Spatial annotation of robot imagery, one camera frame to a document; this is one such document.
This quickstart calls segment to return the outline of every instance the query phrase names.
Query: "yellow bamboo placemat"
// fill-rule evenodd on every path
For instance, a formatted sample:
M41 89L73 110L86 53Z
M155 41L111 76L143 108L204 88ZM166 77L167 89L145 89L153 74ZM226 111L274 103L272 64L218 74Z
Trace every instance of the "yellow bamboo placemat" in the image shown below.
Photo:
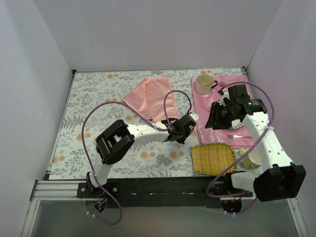
M236 160L236 155L227 143L210 143L191 148L193 172L218 175ZM235 165L229 171L236 171Z

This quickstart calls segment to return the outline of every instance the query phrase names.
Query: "white wall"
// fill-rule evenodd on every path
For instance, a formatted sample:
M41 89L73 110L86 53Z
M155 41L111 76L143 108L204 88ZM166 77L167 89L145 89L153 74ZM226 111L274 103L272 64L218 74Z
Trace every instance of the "white wall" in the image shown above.
M79 71L247 66L282 0L34 0Z
M299 206L316 236L316 1L284 0L249 66L249 78L267 90L276 108L273 126L307 176Z
M0 0L0 236L20 236L45 174L71 70L32 0Z

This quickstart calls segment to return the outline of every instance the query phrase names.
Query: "small cup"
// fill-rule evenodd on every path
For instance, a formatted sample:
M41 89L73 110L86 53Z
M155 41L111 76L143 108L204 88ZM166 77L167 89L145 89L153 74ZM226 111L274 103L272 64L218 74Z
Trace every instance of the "small cup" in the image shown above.
M240 148L238 155L243 155L247 150ZM262 165L260 155L257 148L253 149L244 159L242 159L242 165L246 169L256 169Z
M217 86L217 83L210 75L202 74L197 78L196 91L201 95L206 95L211 88Z

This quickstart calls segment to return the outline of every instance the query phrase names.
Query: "mug handle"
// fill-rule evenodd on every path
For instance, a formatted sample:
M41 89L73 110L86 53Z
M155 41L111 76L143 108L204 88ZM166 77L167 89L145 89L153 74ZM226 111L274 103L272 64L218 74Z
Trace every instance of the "mug handle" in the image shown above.
M214 87L216 87L217 84L218 84L218 82L217 82L216 80L215 80L214 82L215 82L215 85L211 86L211 89L213 89Z

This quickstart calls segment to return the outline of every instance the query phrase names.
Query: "pink cloth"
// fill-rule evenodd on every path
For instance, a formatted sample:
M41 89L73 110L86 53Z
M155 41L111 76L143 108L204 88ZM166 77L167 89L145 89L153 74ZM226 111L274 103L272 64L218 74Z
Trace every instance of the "pink cloth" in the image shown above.
M163 100L171 90L169 76L145 78L128 95L123 97L122 101L149 121L156 123L166 119ZM179 118L173 94L168 95L166 108L169 118Z
M218 81L218 84L221 82L232 83L234 81L247 81L246 76L229 76L229 77L220 77L213 76L214 80ZM249 136L249 132L243 126L235 130L213 130L212 128L205 129L205 124L208 120L211 106L213 102L216 102L221 99L221 95L217 91L221 86L217 86L210 90L206 95L200 95L196 92L196 83L198 78L192 78L192 93L193 93L193 102L194 102L194 111L199 115L199 120L197 121L197 132L198 139L200 144L208 144L213 142L224 142L229 144L233 148L249 148L253 145L252 139L249 138L238 138L238 139L229 139L228 134L238 135L238 136ZM252 92L250 86L247 86L247 91L251 98Z

